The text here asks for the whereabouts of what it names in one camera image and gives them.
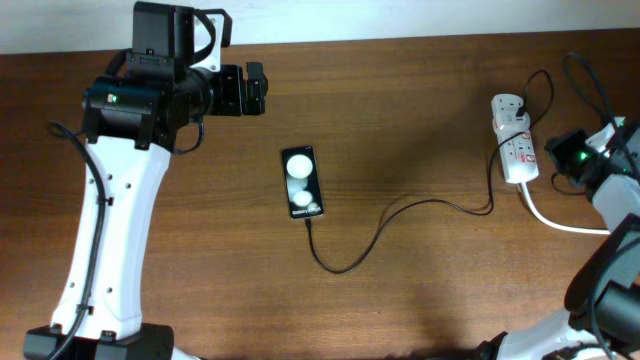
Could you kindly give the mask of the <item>black smartphone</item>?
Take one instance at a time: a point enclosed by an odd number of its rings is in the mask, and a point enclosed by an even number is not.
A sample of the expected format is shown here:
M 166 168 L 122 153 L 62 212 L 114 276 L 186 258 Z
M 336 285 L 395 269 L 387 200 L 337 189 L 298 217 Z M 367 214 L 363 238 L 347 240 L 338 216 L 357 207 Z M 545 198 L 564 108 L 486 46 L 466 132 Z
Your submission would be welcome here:
M 324 204 L 313 147 L 305 145 L 283 149 L 281 163 L 290 218 L 322 216 Z

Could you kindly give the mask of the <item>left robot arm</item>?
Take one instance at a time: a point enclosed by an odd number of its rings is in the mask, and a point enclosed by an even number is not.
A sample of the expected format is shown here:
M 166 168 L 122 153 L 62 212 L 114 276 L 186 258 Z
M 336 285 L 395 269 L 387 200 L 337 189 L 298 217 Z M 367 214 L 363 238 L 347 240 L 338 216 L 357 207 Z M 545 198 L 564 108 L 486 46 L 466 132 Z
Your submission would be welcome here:
M 262 64 L 221 63 L 231 33 L 222 9 L 137 2 L 132 44 L 85 91 L 80 131 L 52 124 L 85 162 L 85 191 L 63 294 L 49 324 L 26 333 L 26 358 L 184 357 L 171 327 L 143 319 L 142 269 L 178 132 L 265 111 Z

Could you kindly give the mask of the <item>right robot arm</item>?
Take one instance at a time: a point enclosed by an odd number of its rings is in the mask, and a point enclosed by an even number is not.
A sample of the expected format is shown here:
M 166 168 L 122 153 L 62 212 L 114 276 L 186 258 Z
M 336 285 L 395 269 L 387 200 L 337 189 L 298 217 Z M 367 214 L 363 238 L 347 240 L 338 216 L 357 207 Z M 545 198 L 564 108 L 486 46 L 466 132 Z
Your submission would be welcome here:
M 629 357 L 639 349 L 639 132 L 593 136 L 577 130 L 545 149 L 556 169 L 582 188 L 603 221 L 600 228 L 565 226 L 601 235 L 603 243 L 567 289 L 563 309 L 534 326 L 482 343 L 476 359 L 590 359 Z

